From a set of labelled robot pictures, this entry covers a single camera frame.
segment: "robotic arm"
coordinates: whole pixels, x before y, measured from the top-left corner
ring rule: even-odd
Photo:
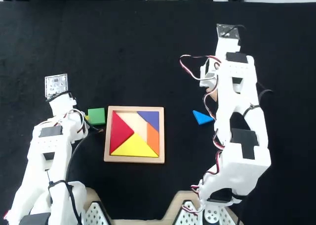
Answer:
[[[216,117],[209,113],[216,120],[214,139],[217,137],[220,148],[216,164],[198,185],[192,186],[200,200],[200,212],[210,206],[241,202],[271,164],[266,123],[256,90],[254,59],[239,52],[237,26],[218,24],[217,33],[216,57],[207,56],[207,62],[200,68],[200,78],[195,78],[200,80],[201,87],[212,89],[210,95],[218,101]],[[214,64],[211,68],[210,61],[214,59],[218,67]],[[231,128],[234,112],[244,117],[249,130]]]
[[[48,220],[49,225],[75,225],[78,215],[84,220],[85,186],[65,180],[71,144],[87,137],[88,126],[84,113],[74,108],[77,103],[68,93],[67,74],[46,77],[45,93],[54,117],[34,127],[23,181],[5,216],[10,225],[32,219],[36,224]],[[68,186],[72,187],[73,201]]]

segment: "green block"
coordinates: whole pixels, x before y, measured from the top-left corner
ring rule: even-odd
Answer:
[[[88,109],[89,122],[92,125],[105,124],[104,108]]]

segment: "wooden base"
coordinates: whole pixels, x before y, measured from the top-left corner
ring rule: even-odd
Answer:
[[[89,189],[87,196],[87,203],[85,205],[86,208],[89,207],[92,201],[100,201],[98,195],[94,192],[94,190]],[[171,201],[169,208],[162,220],[111,220],[112,225],[171,225],[177,217],[177,214],[183,204],[184,200],[191,200],[196,208],[199,208],[199,201],[196,194],[192,191],[178,191]],[[235,222],[237,223],[238,217],[231,211],[228,207],[226,207],[227,212]]]
[[[159,112],[159,155],[158,157],[140,157],[140,156],[116,156],[110,154],[110,139],[111,139],[111,126],[112,126],[112,115],[113,111],[121,114],[125,119],[126,123],[131,124],[137,123],[134,114],[129,112],[137,111],[156,111]],[[139,106],[109,106],[108,118],[107,118],[107,129],[106,129],[106,140],[105,140],[105,151],[104,151],[105,162],[136,162],[136,163],[164,163],[164,110],[163,107],[139,107]]]

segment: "black cloth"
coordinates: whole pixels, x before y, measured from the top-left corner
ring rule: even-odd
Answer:
[[[94,188],[113,219],[161,219],[176,192],[215,162],[213,124],[198,126],[192,114],[206,113],[205,89],[179,56],[214,54],[216,23],[227,23],[246,27],[241,50],[274,90],[261,104],[272,165],[247,199],[244,223],[309,224],[316,212],[315,11],[315,3],[0,3],[0,214],[21,184],[34,125],[51,116],[44,76],[68,73],[85,112],[165,108],[165,164],[106,163],[98,135],[82,145],[70,178]],[[201,62],[187,63],[199,73]]]

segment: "perforated metal plate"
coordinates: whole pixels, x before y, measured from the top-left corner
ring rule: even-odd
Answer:
[[[185,206],[196,210],[192,201],[185,201]],[[236,225],[224,207],[207,206],[198,216],[190,214],[180,208],[173,225]]]
[[[185,201],[183,204],[189,209],[196,210],[191,201]],[[180,208],[180,210],[181,211],[179,212],[178,217],[174,221],[173,225],[198,225],[197,216],[184,211],[182,208]]]
[[[87,210],[85,214],[85,225],[111,225],[105,215],[103,214],[103,211],[100,207],[100,205],[97,202],[91,203],[91,206]]]
[[[66,74],[45,77],[45,97],[68,90],[68,76]]]

